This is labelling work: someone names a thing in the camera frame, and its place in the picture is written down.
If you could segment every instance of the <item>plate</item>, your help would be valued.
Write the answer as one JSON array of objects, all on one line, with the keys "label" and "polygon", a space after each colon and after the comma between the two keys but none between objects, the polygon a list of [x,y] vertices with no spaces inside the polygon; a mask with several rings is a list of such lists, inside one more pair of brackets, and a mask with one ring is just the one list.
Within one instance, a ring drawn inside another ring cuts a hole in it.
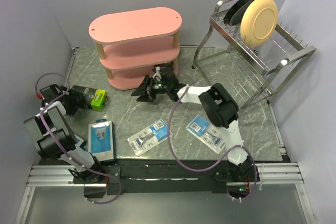
[{"label": "plate", "polygon": [[274,0],[254,0],[246,9],[240,25],[240,36],[249,46],[259,46],[273,33],[278,22]]},{"label": "plate", "polygon": [[253,0],[238,0],[224,16],[225,25],[237,25],[241,22],[245,10]]}]

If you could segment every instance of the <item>cable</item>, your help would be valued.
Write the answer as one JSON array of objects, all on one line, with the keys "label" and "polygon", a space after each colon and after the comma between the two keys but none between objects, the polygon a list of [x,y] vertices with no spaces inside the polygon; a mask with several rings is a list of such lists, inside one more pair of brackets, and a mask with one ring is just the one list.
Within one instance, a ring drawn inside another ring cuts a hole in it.
[{"label": "cable", "polygon": [[[37,85],[39,83],[39,81],[44,77],[44,76],[47,76],[47,75],[51,75],[51,74],[56,74],[58,76],[62,76],[61,74],[59,73],[46,73],[44,75],[42,75],[40,78],[38,78],[38,80],[36,81],[36,84],[35,84],[35,92],[37,94]],[[113,180],[117,181],[118,184],[119,184],[119,191],[117,193],[117,195],[110,199],[110,200],[107,200],[107,201],[102,201],[102,202],[99,202],[99,201],[94,201],[92,199],[87,199],[87,201],[93,203],[93,204],[97,204],[97,205],[103,205],[103,204],[108,204],[108,203],[111,203],[113,201],[115,201],[122,193],[122,185],[121,185],[121,182],[120,182],[120,179],[118,179],[117,177],[114,177],[112,175],[109,175],[109,174],[105,174],[105,173],[101,173],[101,172],[97,172],[95,170],[92,170],[90,169],[89,167],[87,167],[86,165],[82,164],[80,161],[78,161],[76,158],[73,158],[71,157],[71,155],[64,149],[64,147],[61,145],[61,143],[58,141],[58,139],[56,138],[56,136],[53,134],[53,132],[51,131],[50,127],[48,126],[44,116],[43,116],[43,112],[46,111],[46,109],[53,103],[55,102],[56,100],[58,100],[59,98],[63,97],[64,95],[66,95],[66,93],[70,90],[70,83],[69,83],[69,80],[67,78],[65,78],[64,76],[62,76],[66,81],[67,81],[67,90],[62,93],[61,95],[59,95],[58,97],[56,97],[55,99],[53,99],[49,104],[46,104],[46,106],[44,106],[43,108],[40,108],[40,118],[41,118],[41,121],[44,125],[44,127],[46,128],[47,132],[50,134],[50,136],[52,137],[52,139],[55,141],[55,143],[57,144],[57,146],[61,149],[61,151],[71,160],[73,160],[77,165],[79,166],[82,166],[83,168],[85,168],[86,170],[88,170],[89,172],[91,173],[94,173],[94,174],[98,174],[98,175],[101,175],[101,176],[104,176],[104,177],[108,177],[108,178],[112,178]]]},{"label": "cable", "polygon": [[174,157],[174,159],[178,162],[179,165],[181,165],[183,168],[191,171],[191,172],[196,172],[196,173],[202,173],[202,172],[207,172],[209,170],[211,170],[212,168],[214,168],[215,166],[217,166],[223,159],[224,157],[230,152],[232,151],[233,149],[236,149],[236,148],[242,148],[245,150],[245,152],[247,153],[247,155],[250,156],[251,158],[251,161],[252,161],[252,164],[253,164],[253,168],[254,168],[254,184],[253,184],[253,188],[251,190],[251,192],[246,196],[244,197],[243,199],[246,199],[248,198],[255,190],[255,187],[257,185],[257,177],[258,177],[258,172],[257,172],[257,166],[256,166],[256,163],[254,161],[254,159],[252,158],[252,155],[250,154],[250,152],[248,151],[248,149],[242,145],[234,145],[232,146],[231,148],[229,148],[220,158],[219,160],[217,160],[213,165],[207,167],[207,168],[203,168],[203,169],[193,169],[193,168],[190,168],[188,166],[186,166],[185,164],[183,164],[181,162],[181,160],[177,157],[176,153],[174,152],[174,149],[173,149],[173,144],[172,144],[172,140],[170,138],[170,126],[171,126],[171,123],[172,123],[172,118],[173,118],[173,114],[177,108],[177,106],[179,105],[179,103],[181,102],[182,98],[187,94],[188,92],[188,89],[189,89],[189,85],[186,86],[186,89],[184,91],[184,93],[181,95],[181,97],[178,99],[178,101],[175,103],[174,107],[173,107],[173,110],[172,110],[172,113],[170,114],[170,117],[169,117],[169,121],[168,121],[168,145],[169,145],[169,149]]}]

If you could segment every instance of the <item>pink shelf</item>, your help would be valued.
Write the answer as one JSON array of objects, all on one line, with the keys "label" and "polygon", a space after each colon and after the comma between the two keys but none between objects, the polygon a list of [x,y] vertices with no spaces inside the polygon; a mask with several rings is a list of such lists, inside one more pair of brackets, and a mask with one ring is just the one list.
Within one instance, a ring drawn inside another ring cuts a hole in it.
[{"label": "pink shelf", "polygon": [[113,72],[113,79],[109,79],[109,83],[119,90],[135,89],[143,81],[146,74],[152,74],[154,66],[147,66],[144,68],[137,68],[135,70],[123,70]]},{"label": "pink shelf", "polygon": [[156,7],[100,16],[89,26],[89,34],[95,42],[111,45],[173,35],[181,24],[177,11]]},{"label": "pink shelf", "polygon": [[104,67],[110,70],[127,70],[152,66],[173,61],[180,48],[173,47],[172,37],[107,45],[104,47],[106,59],[100,59]]}]

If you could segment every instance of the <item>yellow plate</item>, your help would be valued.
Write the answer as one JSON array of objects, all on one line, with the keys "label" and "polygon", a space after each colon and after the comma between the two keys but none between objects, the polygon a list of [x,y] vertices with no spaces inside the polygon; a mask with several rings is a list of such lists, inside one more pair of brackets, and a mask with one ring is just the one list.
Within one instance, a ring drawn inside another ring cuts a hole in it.
[{"label": "yellow plate", "polygon": [[264,43],[278,22],[278,7],[274,0],[254,0],[246,9],[240,25],[240,36],[250,47]]}]

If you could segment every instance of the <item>barcode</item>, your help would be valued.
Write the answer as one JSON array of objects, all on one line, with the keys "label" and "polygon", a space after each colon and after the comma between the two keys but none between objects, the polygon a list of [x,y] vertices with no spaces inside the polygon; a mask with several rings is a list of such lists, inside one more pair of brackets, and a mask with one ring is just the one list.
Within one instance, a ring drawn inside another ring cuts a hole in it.
[{"label": "barcode", "polygon": [[194,131],[198,132],[200,131],[201,127],[197,123],[193,123],[190,128],[192,128]]},{"label": "barcode", "polygon": [[154,126],[155,130],[158,130],[158,129],[162,128],[164,125],[163,125],[163,123],[161,121],[158,121],[153,126]]}]

